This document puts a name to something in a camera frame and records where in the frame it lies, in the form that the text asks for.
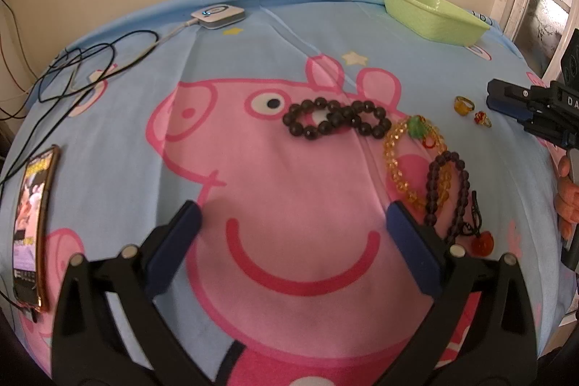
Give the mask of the person right hand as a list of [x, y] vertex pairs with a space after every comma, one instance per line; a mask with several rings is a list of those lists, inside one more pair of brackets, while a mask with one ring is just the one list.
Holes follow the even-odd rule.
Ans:
[[554, 207], [559, 217], [558, 228], [565, 241], [573, 237], [579, 221], [578, 186], [570, 180], [570, 162], [563, 157], [558, 163], [557, 195]]

